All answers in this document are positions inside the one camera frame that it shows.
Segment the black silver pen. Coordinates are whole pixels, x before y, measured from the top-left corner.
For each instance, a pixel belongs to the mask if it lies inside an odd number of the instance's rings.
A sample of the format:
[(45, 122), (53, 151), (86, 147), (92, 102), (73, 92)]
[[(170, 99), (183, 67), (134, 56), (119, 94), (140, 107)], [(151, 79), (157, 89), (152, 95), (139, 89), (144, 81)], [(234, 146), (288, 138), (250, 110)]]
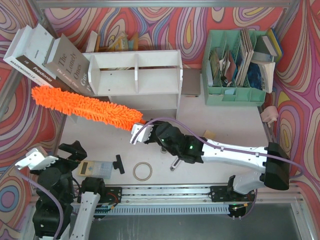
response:
[(181, 160), (177, 157), (170, 166), (170, 170), (173, 172), (180, 164)]

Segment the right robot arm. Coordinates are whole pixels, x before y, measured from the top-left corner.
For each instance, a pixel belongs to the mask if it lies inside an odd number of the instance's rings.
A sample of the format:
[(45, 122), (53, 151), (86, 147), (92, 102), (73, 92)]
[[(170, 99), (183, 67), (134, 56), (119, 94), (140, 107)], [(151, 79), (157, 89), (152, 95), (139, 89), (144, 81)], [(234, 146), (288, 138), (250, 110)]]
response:
[(144, 141), (144, 144), (150, 143), (157, 143), (188, 164), (224, 163), (250, 168), (248, 173), (229, 178), (228, 190), (237, 194), (246, 195), (251, 190), (263, 187), (278, 191), (289, 189), (289, 157), (275, 142), (270, 142), (266, 147), (224, 144), (193, 134), (183, 134), (168, 122), (156, 121)]

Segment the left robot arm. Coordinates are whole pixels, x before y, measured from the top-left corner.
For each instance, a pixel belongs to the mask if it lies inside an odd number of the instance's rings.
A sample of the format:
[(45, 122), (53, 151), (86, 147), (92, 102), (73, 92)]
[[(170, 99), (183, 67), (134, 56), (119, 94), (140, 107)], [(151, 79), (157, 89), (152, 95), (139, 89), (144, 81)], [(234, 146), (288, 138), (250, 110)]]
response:
[(29, 160), (40, 158), (40, 163), (30, 169), (31, 174), (38, 176), (36, 193), (39, 198), (32, 217), (35, 235), (41, 240), (46, 237), (54, 240), (61, 240), (63, 237), (86, 240), (95, 209), (106, 193), (105, 183), (102, 178), (97, 177), (86, 177), (82, 182), (79, 189), (81, 208), (73, 233), (69, 233), (75, 198), (72, 171), (87, 157), (87, 152), (78, 140), (72, 144), (62, 143), (58, 148), (69, 153), (69, 157), (43, 156), (38, 150), (28, 156)]

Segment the orange microfiber duster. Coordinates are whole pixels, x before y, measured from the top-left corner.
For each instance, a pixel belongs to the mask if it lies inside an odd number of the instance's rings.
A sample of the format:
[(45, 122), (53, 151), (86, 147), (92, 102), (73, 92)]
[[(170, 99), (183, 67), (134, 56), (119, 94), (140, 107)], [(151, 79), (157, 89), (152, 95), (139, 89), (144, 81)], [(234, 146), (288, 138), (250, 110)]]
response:
[(143, 114), (125, 105), (101, 101), (97, 98), (62, 91), (60, 88), (36, 86), (31, 96), (37, 105), (56, 110), (65, 115), (76, 115), (95, 122), (102, 122), (122, 130), (132, 130), (134, 124), (145, 124)]

